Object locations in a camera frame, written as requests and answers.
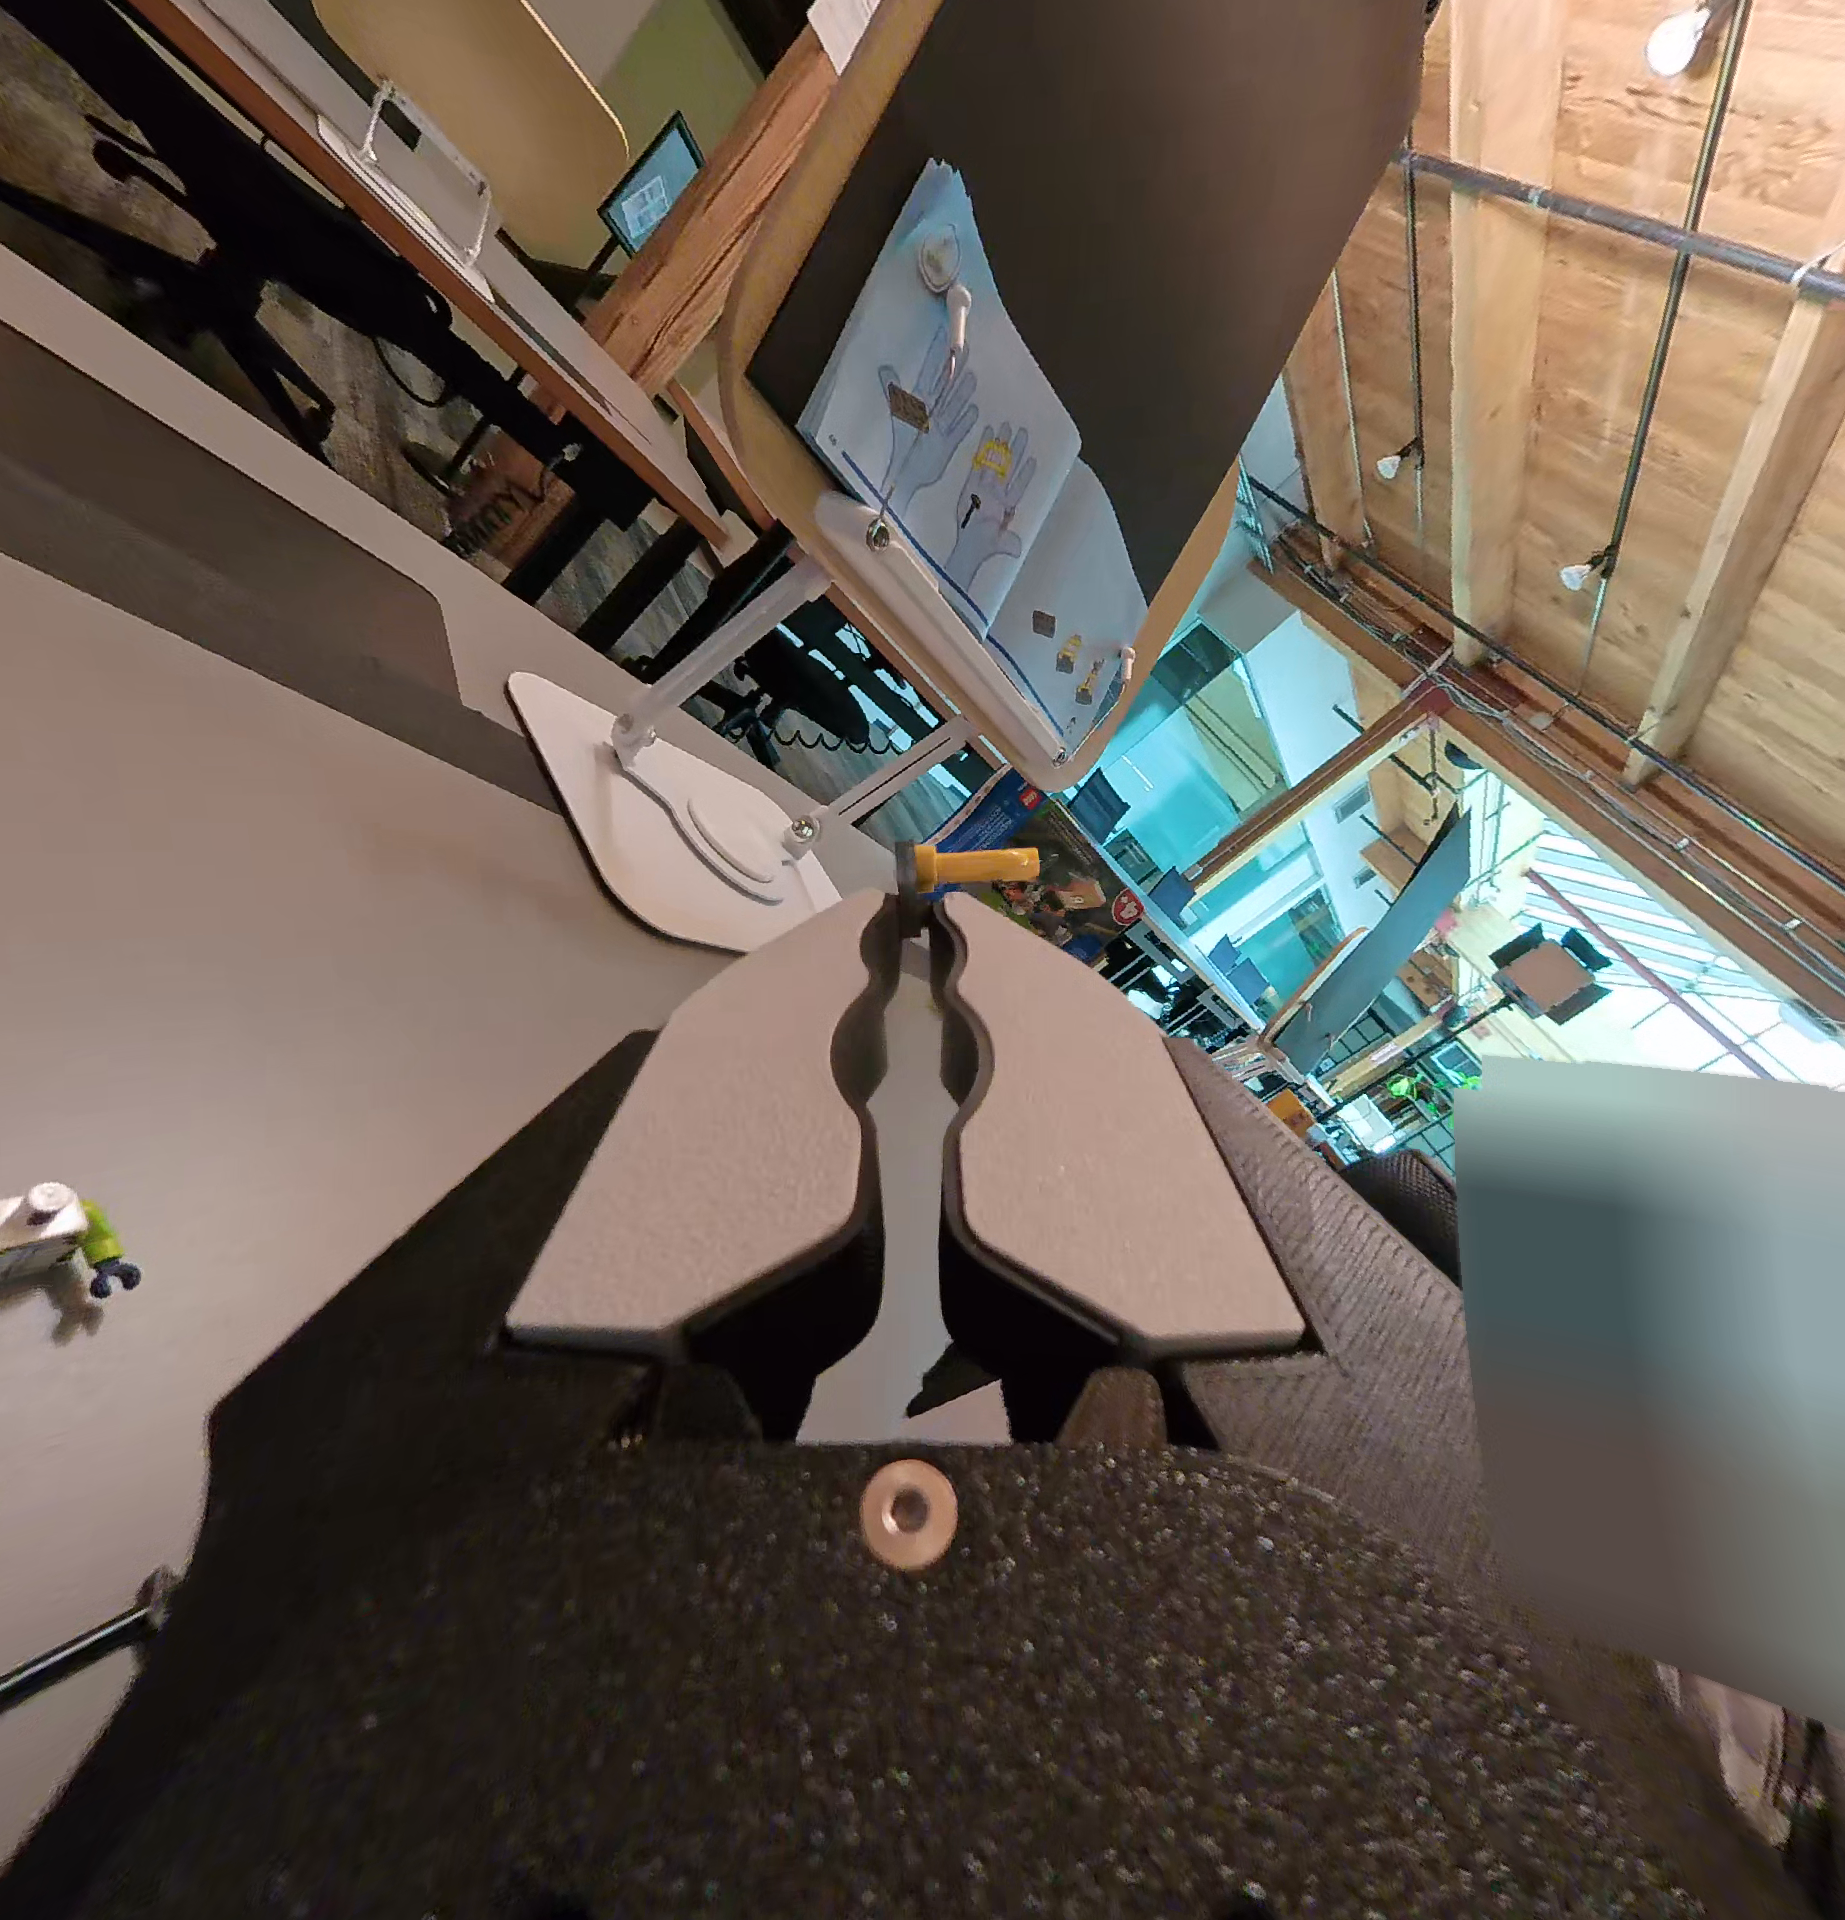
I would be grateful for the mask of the small wall monitor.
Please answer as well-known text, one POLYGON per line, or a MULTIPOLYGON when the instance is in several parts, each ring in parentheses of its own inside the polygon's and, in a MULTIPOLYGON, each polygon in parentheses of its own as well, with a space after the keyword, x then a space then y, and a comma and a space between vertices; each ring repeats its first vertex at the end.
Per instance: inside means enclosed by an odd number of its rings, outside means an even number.
POLYGON ((597 203, 604 239, 593 265, 614 253, 639 254, 702 168, 702 151, 682 112, 660 123, 646 148, 597 203))

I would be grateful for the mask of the lego instruction booklet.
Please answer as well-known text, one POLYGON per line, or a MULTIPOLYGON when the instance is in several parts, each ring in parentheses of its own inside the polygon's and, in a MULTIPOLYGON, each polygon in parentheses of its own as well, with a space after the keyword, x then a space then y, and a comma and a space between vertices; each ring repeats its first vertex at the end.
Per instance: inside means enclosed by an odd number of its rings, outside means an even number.
POLYGON ((1073 764, 1124 692, 1148 598, 943 160, 910 187, 797 429, 838 482, 824 537, 1030 758, 1073 764))

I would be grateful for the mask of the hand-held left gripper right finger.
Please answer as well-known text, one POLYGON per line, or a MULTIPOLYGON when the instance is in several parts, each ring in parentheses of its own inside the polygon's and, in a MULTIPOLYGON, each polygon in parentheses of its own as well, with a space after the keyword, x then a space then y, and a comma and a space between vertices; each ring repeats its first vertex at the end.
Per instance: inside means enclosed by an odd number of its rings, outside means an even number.
POLYGON ((949 1227, 1140 1361, 1286 1354, 1306 1324, 1159 1025, 1100 973, 943 899, 949 1227))

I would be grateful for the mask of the studio light panel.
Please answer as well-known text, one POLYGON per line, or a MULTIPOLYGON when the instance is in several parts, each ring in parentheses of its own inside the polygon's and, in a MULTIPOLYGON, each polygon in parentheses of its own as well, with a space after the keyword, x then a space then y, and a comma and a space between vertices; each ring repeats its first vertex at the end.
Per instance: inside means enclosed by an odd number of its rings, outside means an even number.
POLYGON ((1486 955, 1486 979, 1528 1018, 1566 1023, 1607 999, 1613 959, 1580 930, 1535 926, 1486 955))

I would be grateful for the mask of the white booklet stand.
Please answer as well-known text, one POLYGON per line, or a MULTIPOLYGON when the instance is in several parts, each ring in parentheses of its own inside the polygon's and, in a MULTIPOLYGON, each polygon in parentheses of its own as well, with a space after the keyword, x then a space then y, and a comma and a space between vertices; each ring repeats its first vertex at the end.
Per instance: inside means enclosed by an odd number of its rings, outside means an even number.
MULTIPOLYGON (((842 290, 853 302, 835 332, 821 327, 814 340, 832 345, 832 354, 870 268, 842 273, 842 290)), ((838 890, 819 862, 819 844, 830 829, 856 822, 916 776, 984 743, 1000 762, 1060 791, 1084 776, 1101 734, 1073 764, 1030 758, 1020 732, 1000 717, 1000 705, 931 658, 927 645, 868 587, 848 551, 824 537, 816 523, 819 502, 838 482, 802 438, 797 419, 787 429, 764 402, 757 416, 739 419, 737 446, 749 475, 762 477, 766 458, 781 466, 773 506, 791 543, 789 570, 779 579, 721 617, 692 656, 619 710, 593 707, 537 675, 512 675, 508 684, 510 705, 600 882, 649 927, 733 954, 762 947, 835 903, 838 890), (899 656, 909 679, 935 685, 931 707, 943 719, 931 732, 909 724, 914 738, 887 757, 878 770, 826 804, 791 810, 675 745, 665 732, 690 695, 705 692, 729 665, 754 661, 762 641, 781 638, 789 617, 830 589, 853 602, 861 632, 880 632, 882 650, 899 656)), ((1133 671, 1104 732, 1140 684, 1138 645, 1133 671)))

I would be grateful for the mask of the tall black panel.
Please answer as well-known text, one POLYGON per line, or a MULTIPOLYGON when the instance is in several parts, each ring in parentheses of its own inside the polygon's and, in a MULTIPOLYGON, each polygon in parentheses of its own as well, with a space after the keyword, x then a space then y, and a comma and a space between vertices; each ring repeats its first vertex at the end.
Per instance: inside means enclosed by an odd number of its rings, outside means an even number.
POLYGON ((1267 1029, 1295 1078, 1309 1076, 1341 1033, 1362 1019, 1404 963, 1430 941, 1437 918, 1469 885, 1469 811, 1460 804, 1440 825, 1388 910, 1346 939, 1267 1029))

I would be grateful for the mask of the blue lego set box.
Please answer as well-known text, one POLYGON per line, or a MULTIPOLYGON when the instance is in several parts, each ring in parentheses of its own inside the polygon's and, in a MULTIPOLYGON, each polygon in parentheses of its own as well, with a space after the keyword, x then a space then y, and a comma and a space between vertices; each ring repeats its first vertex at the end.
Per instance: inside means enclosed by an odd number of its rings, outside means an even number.
POLYGON ((935 847, 943 852, 1032 850, 1036 877, 981 882, 972 893, 1084 965, 1100 969, 1108 954, 1130 947, 1131 930, 1145 918, 1138 890, 1065 806, 1013 769, 985 780, 935 830, 935 847))

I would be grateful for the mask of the thin black rod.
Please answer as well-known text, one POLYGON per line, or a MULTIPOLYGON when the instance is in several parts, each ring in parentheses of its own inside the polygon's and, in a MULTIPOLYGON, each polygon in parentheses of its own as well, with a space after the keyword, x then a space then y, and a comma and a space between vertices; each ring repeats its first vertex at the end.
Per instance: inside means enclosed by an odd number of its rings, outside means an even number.
POLYGON ((178 1587, 180 1574, 167 1564, 158 1565, 143 1579, 134 1601, 114 1617, 2 1670, 0 1717, 117 1651, 134 1651, 152 1640, 165 1625, 178 1587))

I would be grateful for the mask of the small yellow lego piece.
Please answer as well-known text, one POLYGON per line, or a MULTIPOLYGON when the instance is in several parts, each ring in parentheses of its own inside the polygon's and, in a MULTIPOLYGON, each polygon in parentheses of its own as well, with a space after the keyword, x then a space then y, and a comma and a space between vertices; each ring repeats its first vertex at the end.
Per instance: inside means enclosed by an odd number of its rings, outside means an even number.
POLYGON ((1034 849, 943 850, 935 841, 902 841, 896 850, 899 890, 914 899, 954 888, 1027 885, 1039 871, 1034 849))

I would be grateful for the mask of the small wooden desk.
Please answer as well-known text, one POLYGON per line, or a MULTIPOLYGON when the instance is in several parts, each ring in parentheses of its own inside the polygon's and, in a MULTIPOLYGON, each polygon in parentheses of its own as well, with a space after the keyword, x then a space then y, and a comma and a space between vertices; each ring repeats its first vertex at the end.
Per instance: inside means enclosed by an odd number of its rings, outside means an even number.
POLYGON ((581 419, 729 563, 735 535, 702 487, 676 431, 622 367, 489 235, 477 260, 437 225, 447 172, 375 135, 362 159, 369 104, 267 3, 141 1, 132 10, 304 172, 405 256, 482 338, 535 380, 539 398, 581 419))

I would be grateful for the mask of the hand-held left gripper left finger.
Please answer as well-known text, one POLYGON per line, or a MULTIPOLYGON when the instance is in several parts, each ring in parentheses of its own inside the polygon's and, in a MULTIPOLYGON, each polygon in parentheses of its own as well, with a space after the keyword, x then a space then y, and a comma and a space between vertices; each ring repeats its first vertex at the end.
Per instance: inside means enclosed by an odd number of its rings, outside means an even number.
POLYGON ((880 1201, 868 1106, 898 974, 898 899, 853 893, 685 999, 510 1303, 510 1336, 683 1351, 846 1247, 880 1201))

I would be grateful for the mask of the green lego minifigure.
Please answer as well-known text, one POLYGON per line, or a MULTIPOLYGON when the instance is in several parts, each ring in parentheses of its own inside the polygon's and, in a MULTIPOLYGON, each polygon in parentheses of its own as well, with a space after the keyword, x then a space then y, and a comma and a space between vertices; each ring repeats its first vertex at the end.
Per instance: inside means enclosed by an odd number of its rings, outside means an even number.
POLYGON ((0 1198, 0 1287, 68 1277, 89 1301, 141 1285, 107 1211, 60 1181, 0 1198))

